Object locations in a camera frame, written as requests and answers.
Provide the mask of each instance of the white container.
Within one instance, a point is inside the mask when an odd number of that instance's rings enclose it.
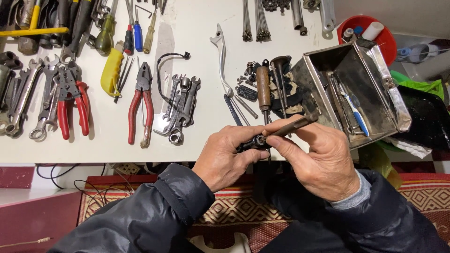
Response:
[[[372,22],[363,32],[362,37],[366,40],[373,41],[383,31],[384,25],[380,22]]]

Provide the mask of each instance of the blue screwdriver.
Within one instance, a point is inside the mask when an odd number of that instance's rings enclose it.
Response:
[[[136,21],[133,28],[135,29],[135,48],[136,51],[142,52],[142,30],[139,25],[138,9],[135,5]]]

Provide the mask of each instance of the red bucket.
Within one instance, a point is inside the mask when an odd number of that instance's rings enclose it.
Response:
[[[355,29],[357,26],[362,27],[365,31],[372,22],[379,21],[374,19],[373,17],[364,15],[350,17],[346,21],[342,22],[342,24],[337,28],[337,35],[343,37],[343,31],[348,28]],[[341,38],[339,38],[338,40],[339,44],[345,43]],[[397,44],[395,43],[391,31],[389,31],[387,27],[384,27],[383,31],[381,31],[381,33],[375,39],[375,42],[377,42],[380,47],[381,54],[384,57],[384,61],[388,66],[390,66],[397,57]]]

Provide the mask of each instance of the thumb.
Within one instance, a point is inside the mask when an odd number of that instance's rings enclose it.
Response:
[[[237,164],[247,168],[251,163],[266,159],[270,156],[266,150],[249,149],[236,156]]]
[[[309,158],[309,156],[299,146],[297,146],[297,144],[287,138],[280,136],[269,136],[267,137],[266,142],[291,163],[296,163],[297,161]]]

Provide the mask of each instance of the red and black screwdriver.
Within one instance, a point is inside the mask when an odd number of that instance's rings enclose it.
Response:
[[[125,41],[123,42],[123,51],[127,54],[127,55],[132,55],[133,54],[133,24],[134,19],[133,19],[133,13],[132,13],[132,7],[130,6],[130,1],[126,0],[126,9],[128,10],[128,17],[130,18],[130,24],[128,25],[128,29],[126,31],[126,35],[125,35]]]

